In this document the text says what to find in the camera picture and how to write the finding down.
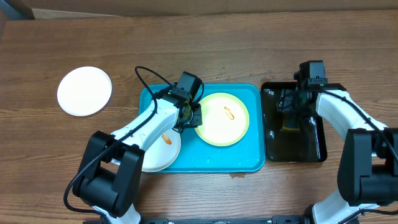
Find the yellow green sponge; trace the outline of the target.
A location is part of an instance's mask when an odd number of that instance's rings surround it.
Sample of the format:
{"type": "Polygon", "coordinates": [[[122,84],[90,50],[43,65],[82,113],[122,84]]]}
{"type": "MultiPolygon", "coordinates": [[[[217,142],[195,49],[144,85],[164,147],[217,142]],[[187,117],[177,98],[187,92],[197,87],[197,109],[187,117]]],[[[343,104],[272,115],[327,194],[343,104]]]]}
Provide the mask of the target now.
{"type": "Polygon", "coordinates": [[[300,129],[298,114],[283,114],[282,129],[288,131],[297,131],[300,129]]]}

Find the yellow-green plate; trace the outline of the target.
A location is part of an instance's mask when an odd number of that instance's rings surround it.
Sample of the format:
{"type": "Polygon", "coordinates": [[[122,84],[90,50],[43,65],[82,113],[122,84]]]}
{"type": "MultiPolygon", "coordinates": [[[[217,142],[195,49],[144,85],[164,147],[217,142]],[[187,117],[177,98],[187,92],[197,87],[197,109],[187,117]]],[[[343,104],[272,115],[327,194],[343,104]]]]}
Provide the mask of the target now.
{"type": "Polygon", "coordinates": [[[229,93],[212,93],[200,100],[200,106],[202,125],[195,131],[208,144],[230,146],[247,133],[249,111],[238,97],[229,93]]]}

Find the white plate with stain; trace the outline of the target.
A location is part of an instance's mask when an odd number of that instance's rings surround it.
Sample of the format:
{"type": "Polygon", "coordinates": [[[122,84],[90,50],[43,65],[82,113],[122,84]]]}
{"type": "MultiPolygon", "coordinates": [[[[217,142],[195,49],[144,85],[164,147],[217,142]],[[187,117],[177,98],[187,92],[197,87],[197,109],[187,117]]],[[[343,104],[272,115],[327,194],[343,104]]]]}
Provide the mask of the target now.
{"type": "Polygon", "coordinates": [[[57,101],[64,112],[89,116],[103,109],[111,98],[113,86],[106,72],[97,67],[79,67],[61,80],[57,101]]]}

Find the white plate near arm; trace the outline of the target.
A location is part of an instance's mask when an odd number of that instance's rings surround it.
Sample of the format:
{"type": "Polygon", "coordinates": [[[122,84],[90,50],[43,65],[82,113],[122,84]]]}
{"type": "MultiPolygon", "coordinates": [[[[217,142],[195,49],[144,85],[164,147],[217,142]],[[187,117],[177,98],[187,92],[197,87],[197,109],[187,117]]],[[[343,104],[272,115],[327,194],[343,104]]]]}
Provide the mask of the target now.
{"type": "Polygon", "coordinates": [[[173,129],[164,132],[146,151],[142,171],[158,172],[167,168],[176,160],[180,148],[180,134],[173,129]]]}

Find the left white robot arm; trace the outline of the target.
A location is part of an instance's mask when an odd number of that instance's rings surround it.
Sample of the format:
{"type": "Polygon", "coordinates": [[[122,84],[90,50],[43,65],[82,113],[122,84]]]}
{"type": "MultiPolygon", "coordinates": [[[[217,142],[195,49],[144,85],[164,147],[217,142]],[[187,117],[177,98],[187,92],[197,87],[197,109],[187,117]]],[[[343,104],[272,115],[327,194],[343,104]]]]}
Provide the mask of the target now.
{"type": "Polygon", "coordinates": [[[166,131],[201,125],[202,95],[198,90],[164,88],[151,94],[150,106],[127,126],[111,134],[95,132],[64,196],[81,198],[101,223],[140,223],[133,202],[144,154],[166,131]]]}

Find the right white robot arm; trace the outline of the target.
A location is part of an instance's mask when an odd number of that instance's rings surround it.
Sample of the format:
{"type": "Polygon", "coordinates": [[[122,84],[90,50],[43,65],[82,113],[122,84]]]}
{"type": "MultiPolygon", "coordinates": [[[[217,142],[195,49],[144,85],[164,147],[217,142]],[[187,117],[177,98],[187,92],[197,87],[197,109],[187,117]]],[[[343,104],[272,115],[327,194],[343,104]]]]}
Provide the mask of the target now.
{"type": "Polygon", "coordinates": [[[344,140],[338,188],[308,209],[310,223],[355,223],[366,212],[397,215],[383,208],[397,201],[397,129],[378,122],[337,83],[282,90],[279,111],[315,113],[344,140]]]}

